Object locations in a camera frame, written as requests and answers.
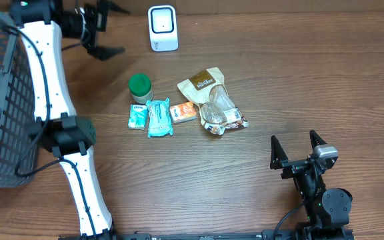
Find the small white box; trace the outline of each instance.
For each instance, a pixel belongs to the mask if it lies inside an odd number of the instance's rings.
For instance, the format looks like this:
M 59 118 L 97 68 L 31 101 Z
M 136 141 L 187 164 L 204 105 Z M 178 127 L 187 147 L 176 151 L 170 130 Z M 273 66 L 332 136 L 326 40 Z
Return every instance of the small white box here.
M 147 12 L 152 50 L 174 51 L 179 47 L 176 11 L 170 5 L 154 6 Z

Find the snack bag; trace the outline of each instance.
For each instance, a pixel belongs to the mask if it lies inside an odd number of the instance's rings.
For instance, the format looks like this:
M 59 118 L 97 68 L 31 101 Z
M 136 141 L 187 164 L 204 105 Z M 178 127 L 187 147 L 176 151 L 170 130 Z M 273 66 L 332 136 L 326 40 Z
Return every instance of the snack bag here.
M 144 130 L 147 119 L 147 107 L 145 105 L 130 106 L 130 118 L 128 119 L 129 129 Z
M 162 137 L 167 134 L 173 136 L 173 126 L 169 113 L 170 99 L 165 101 L 147 101 L 147 109 L 149 111 L 149 130 L 148 138 Z
M 225 88 L 225 76 L 218 67 L 204 70 L 177 84 L 182 94 L 199 108 L 202 126 L 213 134 L 225 129 L 248 127 Z
M 197 112 L 191 102 L 171 106 L 170 113 L 174 123 L 182 123 L 197 118 Z

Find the brown paper label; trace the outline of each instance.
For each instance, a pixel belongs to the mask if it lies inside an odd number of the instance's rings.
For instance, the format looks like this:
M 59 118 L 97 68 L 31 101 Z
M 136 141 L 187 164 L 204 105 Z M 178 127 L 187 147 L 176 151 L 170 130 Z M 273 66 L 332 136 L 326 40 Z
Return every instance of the brown paper label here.
M 211 76 L 211 74 L 207 70 L 204 70 L 196 74 L 189 80 L 198 91 L 203 89 L 204 87 L 207 87 L 216 83 L 216 80 L 214 80 L 214 78 Z

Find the light blue wrapper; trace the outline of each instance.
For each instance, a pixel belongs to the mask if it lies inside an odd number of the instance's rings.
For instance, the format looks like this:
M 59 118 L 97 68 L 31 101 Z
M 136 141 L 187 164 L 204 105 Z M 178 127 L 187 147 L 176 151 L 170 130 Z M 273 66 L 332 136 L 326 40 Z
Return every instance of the light blue wrapper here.
M 149 111 L 149 130 L 147 136 L 162 137 L 167 134 L 173 136 L 173 126 L 170 118 L 170 99 L 165 101 L 147 101 Z
M 130 118 L 128 119 L 128 128 L 145 130 L 147 118 L 147 107 L 145 105 L 130 106 Z

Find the wood grain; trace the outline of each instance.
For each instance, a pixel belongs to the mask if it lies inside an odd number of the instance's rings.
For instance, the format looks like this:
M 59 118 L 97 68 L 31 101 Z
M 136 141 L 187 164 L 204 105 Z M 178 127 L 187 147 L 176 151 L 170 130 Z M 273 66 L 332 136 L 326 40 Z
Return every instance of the wood grain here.
M 7 11 L 12 0 L 0 0 L 0 11 Z M 218 13 L 300 13 L 331 11 L 384 11 L 384 0 L 112 0 L 134 15 L 147 15 L 155 5 L 172 5 L 177 14 Z M 96 0 L 79 0 L 95 4 Z M 65 9 L 75 6 L 74 0 L 63 0 Z
M 353 194 L 348 228 L 357 239 L 384 239 L 384 12 L 180 16 L 178 25 L 172 53 L 152 52 L 146 17 L 110 18 L 102 44 L 127 52 L 105 63 L 82 48 L 63 53 L 77 112 L 97 129 L 96 170 L 120 232 L 274 228 L 300 199 L 293 181 L 269 169 L 270 136 L 298 159 L 315 129 L 339 150 L 324 180 Z M 249 128 L 215 137 L 190 121 L 160 139 L 127 129 L 132 74 L 148 74 L 156 99 L 179 104 L 186 99 L 176 84 L 208 67 L 225 74 Z M 42 151 L 39 164 L 52 159 Z M 302 211 L 283 227 L 305 218 Z M 60 167 L 0 189 L 0 239 L 78 230 Z

